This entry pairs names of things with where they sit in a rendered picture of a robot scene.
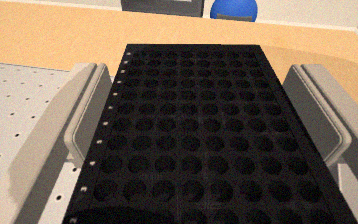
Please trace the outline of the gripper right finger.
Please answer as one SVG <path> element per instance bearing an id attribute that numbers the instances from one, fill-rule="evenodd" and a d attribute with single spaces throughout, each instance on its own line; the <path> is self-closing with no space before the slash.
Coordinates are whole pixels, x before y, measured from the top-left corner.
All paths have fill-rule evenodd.
<path id="1" fill-rule="evenodd" d="M 328 169 L 358 180 L 358 104 L 322 64 L 293 64 L 282 84 Z"/>

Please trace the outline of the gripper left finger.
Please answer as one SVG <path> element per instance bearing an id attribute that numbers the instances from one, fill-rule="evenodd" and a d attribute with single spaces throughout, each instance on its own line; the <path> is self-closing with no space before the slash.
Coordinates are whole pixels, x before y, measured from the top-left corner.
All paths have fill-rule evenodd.
<path id="1" fill-rule="evenodd" d="M 81 169 L 112 81 L 105 63 L 74 64 L 0 180 L 0 224 L 38 224 L 65 162 Z"/>

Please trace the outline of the dark grey plate nest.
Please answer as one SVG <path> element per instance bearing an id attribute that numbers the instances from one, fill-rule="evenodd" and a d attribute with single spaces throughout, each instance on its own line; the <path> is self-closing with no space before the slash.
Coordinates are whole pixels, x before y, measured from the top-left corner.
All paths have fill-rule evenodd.
<path id="1" fill-rule="evenodd" d="M 340 164 L 336 164 L 332 169 L 330 169 L 330 172 L 342 192 Z"/>

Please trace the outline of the black well plate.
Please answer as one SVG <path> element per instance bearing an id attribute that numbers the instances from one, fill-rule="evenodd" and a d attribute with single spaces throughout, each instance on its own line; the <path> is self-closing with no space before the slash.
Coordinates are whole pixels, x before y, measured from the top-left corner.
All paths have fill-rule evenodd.
<path id="1" fill-rule="evenodd" d="M 259 44 L 128 44 L 61 224 L 358 224 Z"/>

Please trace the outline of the grey flat base plate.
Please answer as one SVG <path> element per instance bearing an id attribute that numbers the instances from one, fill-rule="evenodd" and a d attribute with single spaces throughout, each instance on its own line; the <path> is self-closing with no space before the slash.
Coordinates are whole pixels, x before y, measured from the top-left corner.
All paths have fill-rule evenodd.
<path id="1" fill-rule="evenodd" d="M 0 179 L 70 70 L 0 62 Z M 358 180 L 340 164 L 342 193 L 358 221 Z M 81 169 L 64 163 L 38 224 L 61 224 Z"/>

